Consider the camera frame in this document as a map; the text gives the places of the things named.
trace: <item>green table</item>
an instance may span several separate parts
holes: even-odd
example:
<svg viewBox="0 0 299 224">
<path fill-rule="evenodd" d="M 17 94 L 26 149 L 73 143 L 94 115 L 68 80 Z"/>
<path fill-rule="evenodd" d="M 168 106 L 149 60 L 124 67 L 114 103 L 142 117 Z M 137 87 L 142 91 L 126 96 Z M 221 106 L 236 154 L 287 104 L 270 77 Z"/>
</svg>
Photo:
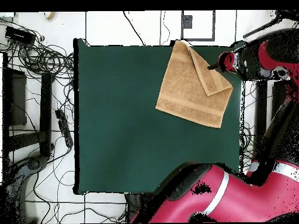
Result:
<svg viewBox="0 0 299 224">
<path fill-rule="evenodd" d="M 210 64 L 229 50 L 193 49 Z M 153 192 L 188 161 L 224 162 L 238 170 L 240 78 L 223 74 L 234 89 L 220 129 L 158 111 L 171 52 L 172 47 L 88 47 L 78 40 L 79 193 Z"/>
</svg>

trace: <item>floor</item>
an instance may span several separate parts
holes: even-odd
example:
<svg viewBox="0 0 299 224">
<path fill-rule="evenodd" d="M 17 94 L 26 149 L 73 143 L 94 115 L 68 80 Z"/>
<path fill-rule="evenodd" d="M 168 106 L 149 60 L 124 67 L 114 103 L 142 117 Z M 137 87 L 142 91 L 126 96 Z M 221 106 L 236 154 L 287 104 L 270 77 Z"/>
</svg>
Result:
<svg viewBox="0 0 299 224">
<path fill-rule="evenodd" d="M 162 10 L 145 12 L 126 12 L 132 25 L 147 46 L 168 46 L 171 40 L 180 39 L 180 15 L 181 11 Z M 185 11 L 185 15 L 193 15 L 192 30 L 185 30 L 186 38 L 207 38 L 211 35 L 212 15 L 211 11 Z M 218 45 L 230 46 L 235 40 L 242 40 L 242 36 L 269 22 L 273 19 L 273 10 L 217 10 L 215 21 L 215 41 L 214 42 L 191 42 L 192 45 Z M 43 12 L 23 12 L 16 13 L 13 22 L 23 25 L 29 29 L 38 31 L 45 40 L 43 44 L 56 45 L 62 47 L 67 54 L 73 52 L 73 38 L 86 39 L 94 45 L 122 44 L 124 46 L 141 46 L 141 40 L 126 20 L 122 12 L 55 12 L 53 19 L 47 20 Z M 246 41 L 257 38 L 262 33 L 291 27 L 294 23 L 284 20 L 266 31 L 250 36 Z M 4 38 L 4 26 L 0 26 L 0 43 L 7 42 Z M 13 58 L 13 67 L 18 67 L 19 61 Z M 57 109 L 65 101 L 63 85 L 67 84 L 67 79 L 60 79 L 53 83 L 53 109 Z M 271 96 L 273 83 L 269 83 L 268 96 Z M 254 125 L 254 85 L 251 82 L 245 84 L 246 94 L 245 121 L 250 127 Z M 26 98 L 35 98 L 37 102 L 40 97 L 36 94 L 40 92 L 40 84 L 35 79 L 27 79 Z M 71 110 L 67 110 L 70 129 L 74 130 L 74 121 Z M 26 101 L 26 111 L 33 121 L 36 129 L 39 129 L 39 105 L 35 100 Z M 270 123 L 270 115 L 267 117 L 267 124 Z M 32 130 L 32 125 L 28 121 L 25 127 L 14 127 L 11 135 L 25 133 L 17 130 Z M 55 157 L 63 155 L 67 151 L 64 139 L 61 136 L 55 114 L 52 115 L 52 141 L 56 141 Z M 38 148 L 32 145 L 19 149 L 10 154 L 11 161 L 17 162 L 23 159 L 31 151 Z M 32 189 L 37 176 L 30 178 L 26 189 L 26 210 L 28 216 L 37 216 L 39 223 L 48 211 L 48 205 L 38 199 Z M 74 150 L 61 159 L 49 164 L 39 175 L 36 193 L 50 203 L 50 211 L 43 223 L 109 223 L 105 216 L 118 218 L 125 209 L 125 197 L 123 194 L 87 193 L 86 195 L 74 195 L 72 185 L 74 183 Z"/>
</svg>

